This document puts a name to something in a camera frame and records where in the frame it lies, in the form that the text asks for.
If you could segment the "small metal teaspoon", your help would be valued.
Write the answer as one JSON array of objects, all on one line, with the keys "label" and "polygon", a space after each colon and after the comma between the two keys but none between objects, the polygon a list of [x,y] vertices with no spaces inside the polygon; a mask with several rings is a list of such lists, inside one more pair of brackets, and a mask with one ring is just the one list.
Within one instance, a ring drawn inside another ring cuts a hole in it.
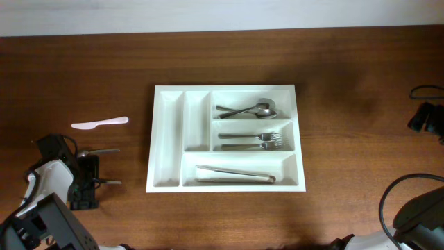
[{"label": "small metal teaspoon", "polygon": [[99,154],[105,154],[105,153],[117,153],[120,152],[119,149],[95,149],[95,150],[82,150],[78,152],[77,157],[78,158],[82,158],[82,157],[86,157],[89,155],[99,155]]},{"label": "small metal teaspoon", "polygon": [[106,180],[106,179],[102,179],[102,178],[93,178],[92,179],[95,183],[98,184],[104,184],[104,185],[121,185],[121,181],[116,181],[116,180]]}]

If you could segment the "pink plastic knife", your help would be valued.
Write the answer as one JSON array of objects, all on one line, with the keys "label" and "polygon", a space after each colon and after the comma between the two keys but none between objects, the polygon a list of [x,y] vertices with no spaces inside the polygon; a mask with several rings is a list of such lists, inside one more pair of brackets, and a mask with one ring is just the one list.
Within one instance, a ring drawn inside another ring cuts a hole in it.
[{"label": "pink plastic knife", "polygon": [[128,122],[129,122],[129,118],[124,116],[124,117],[115,117],[112,119],[105,119],[105,120],[94,121],[94,122],[74,123],[71,125],[71,127],[74,129],[78,129],[78,130],[91,130],[91,129],[96,128],[97,126],[127,124]]}]

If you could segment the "metal fork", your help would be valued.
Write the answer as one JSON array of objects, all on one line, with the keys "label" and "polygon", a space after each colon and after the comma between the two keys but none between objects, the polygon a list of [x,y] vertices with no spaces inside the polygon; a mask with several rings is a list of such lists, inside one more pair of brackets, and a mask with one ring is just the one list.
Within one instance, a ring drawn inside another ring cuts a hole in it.
[{"label": "metal fork", "polygon": [[220,139],[237,139],[237,138],[255,138],[264,142],[278,141],[282,139],[280,133],[260,133],[260,134],[227,134],[219,133],[218,138]]},{"label": "metal fork", "polygon": [[275,151],[283,147],[280,141],[261,142],[257,144],[222,144],[222,151],[241,151],[247,149],[262,149],[266,151]]}]

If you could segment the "large metal spoon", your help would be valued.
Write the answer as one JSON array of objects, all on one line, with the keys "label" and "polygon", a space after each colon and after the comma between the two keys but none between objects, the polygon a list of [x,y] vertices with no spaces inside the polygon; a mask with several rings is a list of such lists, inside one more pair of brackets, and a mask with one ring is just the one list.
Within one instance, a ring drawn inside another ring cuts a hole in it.
[{"label": "large metal spoon", "polygon": [[[216,109],[219,111],[235,111],[235,109],[232,108],[227,108],[224,106],[216,106]],[[256,116],[256,118],[259,119],[273,119],[275,117],[277,117],[277,113],[274,110],[265,110],[265,111],[247,111],[247,113],[249,114],[253,114],[254,116]]]},{"label": "large metal spoon", "polygon": [[265,111],[265,110],[274,110],[275,108],[275,102],[271,99],[259,99],[257,103],[254,106],[251,106],[249,108],[244,108],[232,112],[226,112],[218,116],[219,119],[226,119],[234,115],[238,115],[241,113],[246,113],[247,111]]}]

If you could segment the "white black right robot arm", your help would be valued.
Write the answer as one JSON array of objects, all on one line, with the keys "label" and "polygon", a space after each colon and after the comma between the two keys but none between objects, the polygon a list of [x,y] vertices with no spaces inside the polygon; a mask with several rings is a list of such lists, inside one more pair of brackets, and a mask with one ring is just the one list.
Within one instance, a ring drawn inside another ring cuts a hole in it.
[{"label": "white black right robot arm", "polygon": [[381,231],[370,235],[349,235],[337,238],[328,249],[443,249],[443,188],[426,192],[406,202],[393,220],[393,226],[384,222],[384,204],[390,191],[403,181],[424,178],[443,182],[442,176],[416,173],[395,179],[379,201],[378,216]]}]

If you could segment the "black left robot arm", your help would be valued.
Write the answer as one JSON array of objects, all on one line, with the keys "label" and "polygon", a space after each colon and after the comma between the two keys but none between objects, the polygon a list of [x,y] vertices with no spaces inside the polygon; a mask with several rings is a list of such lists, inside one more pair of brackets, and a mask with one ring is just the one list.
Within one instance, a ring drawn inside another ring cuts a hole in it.
[{"label": "black left robot arm", "polygon": [[96,209],[96,189],[109,182],[99,177],[102,149],[69,148],[73,138],[48,134],[36,144],[41,154],[28,168],[21,205],[1,224],[2,249],[106,250],[73,214]]}]

